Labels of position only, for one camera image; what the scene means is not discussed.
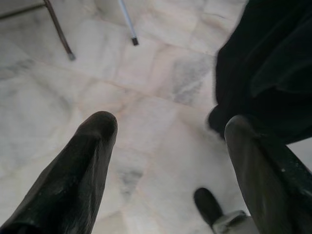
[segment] person's leg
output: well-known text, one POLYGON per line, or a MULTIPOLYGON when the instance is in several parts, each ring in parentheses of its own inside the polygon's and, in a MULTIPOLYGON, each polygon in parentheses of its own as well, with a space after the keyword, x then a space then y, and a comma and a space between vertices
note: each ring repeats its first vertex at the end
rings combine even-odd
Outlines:
POLYGON ((251 217, 243 211, 224 215, 213 194, 200 188, 195 191, 194 201, 204 221, 215 234, 258 234, 258 230, 251 217))

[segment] rubber foot cap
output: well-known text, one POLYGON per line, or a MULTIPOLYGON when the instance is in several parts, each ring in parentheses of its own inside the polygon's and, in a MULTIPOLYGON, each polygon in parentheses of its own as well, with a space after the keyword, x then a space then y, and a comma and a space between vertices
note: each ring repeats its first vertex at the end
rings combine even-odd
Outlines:
POLYGON ((137 38, 132 38, 132 43, 133 43, 134 46, 137 46, 138 45, 137 38))

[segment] black boot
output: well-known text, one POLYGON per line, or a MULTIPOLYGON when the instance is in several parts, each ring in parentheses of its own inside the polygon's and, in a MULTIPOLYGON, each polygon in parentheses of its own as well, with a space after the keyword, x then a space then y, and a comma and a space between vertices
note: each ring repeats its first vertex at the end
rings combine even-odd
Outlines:
POLYGON ((197 189, 194 193, 194 201, 202 218, 211 228, 223 216, 221 207, 209 190, 197 189))

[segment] white marble tile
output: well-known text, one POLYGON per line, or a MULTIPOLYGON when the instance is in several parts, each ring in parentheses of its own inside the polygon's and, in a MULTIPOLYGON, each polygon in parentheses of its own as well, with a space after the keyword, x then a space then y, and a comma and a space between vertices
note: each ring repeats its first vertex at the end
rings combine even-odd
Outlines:
POLYGON ((64 56, 59 44, 57 48, 50 48, 53 65, 109 80, 116 74, 129 37, 123 27, 99 19, 86 19, 67 35, 67 39, 76 60, 70 61, 64 56))
POLYGON ((228 40, 234 28, 233 22, 219 15, 202 14, 192 34, 189 47, 215 55, 228 40))
POLYGON ((246 0, 209 0, 204 12, 226 18, 236 25, 246 3, 246 0))
POLYGON ((120 191, 121 187, 122 184, 118 180, 115 170, 110 165, 106 177, 103 198, 97 214, 97 220, 109 217, 124 206, 125 201, 120 191))
MULTIPOLYGON (((146 12, 150 7, 149 0, 125 0, 124 3, 133 25, 136 24, 141 14, 146 12)), ((102 19, 128 27, 118 0, 95 0, 95 4, 102 19)))
POLYGON ((159 97, 200 108, 211 109, 213 57, 175 46, 155 55, 150 89, 159 97))
POLYGON ((0 74, 1 177, 67 143, 83 121, 75 105, 90 79, 29 59, 0 74))
POLYGON ((164 43, 187 46, 195 29, 198 13, 162 2, 142 14, 136 24, 139 36, 160 40, 164 43))
POLYGON ((308 138, 299 142, 288 145, 290 150, 312 171, 312 138, 308 138))
POLYGON ((135 193, 123 210, 129 234, 165 234, 144 199, 135 193))
POLYGON ((116 145, 152 153, 172 124, 177 105, 128 89, 97 81, 84 91, 79 102, 85 117, 106 110, 118 120, 116 145))
POLYGON ((0 79, 18 74, 33 64, 31 58, 10 40, 0 37, 0 79))
POLYGON ((115 76, 126 40, 130 40, 124 27, 86 18, 65 32, 76 56, 70 61, 51 21, 11 30, 4 36, 36 60, 104 80, 115 76))
POLYGON ((128 234, 128 230, 121 212, 112 214, 94 224, 92 234, 128 234))
POLYGON ((50 162, 61 152, 58 148, 48 152, 45 155, 33 160, 28 160, 19 169, 15 170, 16 178, 19 180, 17 187, 18 194, 24 198, 30 188, 33 186, 41 172, 50 162))
POLYGON ((120 181, 120 191, 127 202, 135 191, 151 160, 149 154, 115 147, 110 167, 113 167, 120 181))
POLYGON ((208 0, 151 0, 154 8, 168 13, 168 6, 171 8, 202 12, 207 1, 208 0))
MULTIPOLYGON (((3 9, 1 5, 5 5, 6 9, 21 9, 23 7, 32 6, 34 3, 42 3, 41 0, 5 0, 0 3, 0 11, 3 9)), ((76 0, 51 0, 52 7, 64 32, 70 31, 77 26, 86 17, 94 14, 84 7, 82 2, 76 0)), ((46 22, 51 23, 52 20, 50 14, 46 8, 37 9, 35 11, 28 12, 26 14, 14 16, 0 21, 0 33, 9 32, 11 30, 24 30, 27 27, 39 28, 45 25, 46 22)))
POLYGON ((14 174, 0 178, 0 224, 4 223, 22 200, 19 192, 20 181, 14 174))
POLYGON ((203 223, 193 202, 198 187, 210 189, 225 212, 245 209, 225 143, 206 132, 205 117, 181 109, 138 186, 168 233, 194 233, 203 223))
POLYGON ((139 37, 139 46, 134 47, 131 43, 126 45, 117 76, 113 82, 141 92, 149 93, 149 75, 156 53, 165 44, 139 37))

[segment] black fabric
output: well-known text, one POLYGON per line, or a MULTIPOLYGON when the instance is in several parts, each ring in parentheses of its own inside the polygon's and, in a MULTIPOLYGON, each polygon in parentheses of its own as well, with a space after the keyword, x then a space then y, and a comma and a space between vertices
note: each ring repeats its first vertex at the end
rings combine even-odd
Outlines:
POLYGON ((284 143, 312 136, 311 42, 312 1, 250 0, 217 56, 210 127, 250 114, 284 143))
POLYGON ((83 122, 2 225, 0 234, 90 234, 116 134, 117 121, 108 112, 97 112, 83 122))

